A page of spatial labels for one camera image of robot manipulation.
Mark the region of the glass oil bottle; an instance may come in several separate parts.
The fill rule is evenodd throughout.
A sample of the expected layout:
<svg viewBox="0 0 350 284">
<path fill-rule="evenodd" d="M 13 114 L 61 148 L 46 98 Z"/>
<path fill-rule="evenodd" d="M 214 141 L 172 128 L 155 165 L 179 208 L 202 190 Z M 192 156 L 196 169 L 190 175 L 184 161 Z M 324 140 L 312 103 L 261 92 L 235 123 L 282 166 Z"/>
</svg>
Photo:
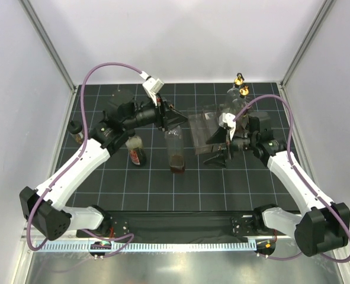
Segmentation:
<svg viewBox="0 0 350 284">
<path fill-rule="evenodd" d="M 233 86 L 227 91 L 227 102 L 237 98 L 245 98 L 247 96 L 245 78 L 242 73 L 237 73 L 236 79 L 233 81 Z"/>
<path fill-rule="evenodd" d="M 223 112 L 231 113 L 237 115 L 247 104 L 248 100 L 245 98 L 237 98 L 233 101 L 227 102 L 225 99 Z M 237 120 L 236 120 L 236 131 L 244 132 L 248 124 L 248 112 L 250 109 L 247 109 Z"/>
<path fill-rule="evenodd" d="M 165 132 L 169 168 L 172 173 L 184 173 L 184 139 L 182 128 L 177 126 Z"/>
</svg>

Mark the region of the dark sauce bottle red label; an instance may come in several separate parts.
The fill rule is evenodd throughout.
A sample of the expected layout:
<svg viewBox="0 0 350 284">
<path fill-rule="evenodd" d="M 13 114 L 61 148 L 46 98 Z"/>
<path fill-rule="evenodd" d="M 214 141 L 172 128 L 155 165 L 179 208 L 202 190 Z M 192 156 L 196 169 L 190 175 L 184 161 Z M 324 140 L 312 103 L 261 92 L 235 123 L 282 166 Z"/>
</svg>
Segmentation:
<svg viewBox="0 0 350 284">
<path fill-rule="evenodd" d="M 135 166 L 144 166 L 147 162 L 147 157 L 141 137 L 135 134 L 128 138 L 125 145 L 129 151 L 131 162 Z"/>
</svg>

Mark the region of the round amber sauce bottle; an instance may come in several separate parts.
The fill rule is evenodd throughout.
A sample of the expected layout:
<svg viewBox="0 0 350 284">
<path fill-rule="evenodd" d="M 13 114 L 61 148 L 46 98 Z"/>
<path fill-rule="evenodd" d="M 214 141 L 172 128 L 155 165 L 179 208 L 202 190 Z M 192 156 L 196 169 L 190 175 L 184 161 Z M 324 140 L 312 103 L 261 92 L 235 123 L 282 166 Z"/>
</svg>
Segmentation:
<svg viewBox="0 0 350 284">
<path fill-rule="evenodd" d="M 81 122 L 76 120 L 70 120 L 68 122 L 67 130 L 78 144 L 82 144 L 84 142 L 85 134 Z"/>
</svg>

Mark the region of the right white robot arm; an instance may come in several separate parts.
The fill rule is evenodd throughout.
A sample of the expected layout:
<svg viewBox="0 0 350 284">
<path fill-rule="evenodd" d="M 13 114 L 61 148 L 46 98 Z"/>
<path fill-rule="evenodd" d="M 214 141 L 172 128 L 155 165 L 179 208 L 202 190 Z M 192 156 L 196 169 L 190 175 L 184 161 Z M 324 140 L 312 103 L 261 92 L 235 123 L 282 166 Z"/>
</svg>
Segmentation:
<svg viewBox="0 0 350 284">
<path fill-rule="evenodd" d="M 277 230 L 294 239 L 309 257 L 350 245 L 348 206 L 334 202 L 311 180 L 285 141 L 275 138 L 266 112 L 252 112 L 240 118 L 223 112 L 217 125 L 207 144 L 220 148 L 205 163 L 224 167 L 236 151 L 250 150 L 278 178 L 299 209 L 298 214 L 293 214 L 276 205 L 257 208 L 252 219 L 256 233 Z"/>
</svg>

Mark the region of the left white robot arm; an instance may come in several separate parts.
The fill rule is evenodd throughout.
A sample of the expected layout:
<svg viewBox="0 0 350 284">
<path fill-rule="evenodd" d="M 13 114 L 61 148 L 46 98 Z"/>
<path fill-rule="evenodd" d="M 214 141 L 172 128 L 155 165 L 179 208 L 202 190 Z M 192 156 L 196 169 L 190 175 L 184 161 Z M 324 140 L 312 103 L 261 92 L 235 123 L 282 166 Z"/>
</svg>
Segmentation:
<svg viewBox="0 0 350 284">
<path fill-rule="evenodd" d="M 23 215 L 29 226 L 50 241 L 70 230 L 88 230 L 98 237 L 106 236 L 112 226 L 107 211 L 97 205 L 68 207 L 68 199 L 94 170 L 125 145 L 137 128 L 153 124 L 161 131 L 168 131 L 187 120 L 160 95 L 137 103 L 129 90 L 113 92 L 100 122 L 94 125 L 79 150 L 45 182 L 20 192 Z"/>
</svg>

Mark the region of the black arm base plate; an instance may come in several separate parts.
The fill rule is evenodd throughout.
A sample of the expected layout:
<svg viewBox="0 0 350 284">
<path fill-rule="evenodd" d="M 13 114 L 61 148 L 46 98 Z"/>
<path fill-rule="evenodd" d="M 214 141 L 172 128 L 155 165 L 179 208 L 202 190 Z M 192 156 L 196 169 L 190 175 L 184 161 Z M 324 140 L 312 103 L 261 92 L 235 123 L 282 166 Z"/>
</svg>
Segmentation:
<svg viewBox="0 0 350 284">
<path fill-rule="evenodd" d="M 135 243 L 239 243 L 274 237 L 253 211 L 110 211 L 116 237 L 134 234 Z"/>
</svg>

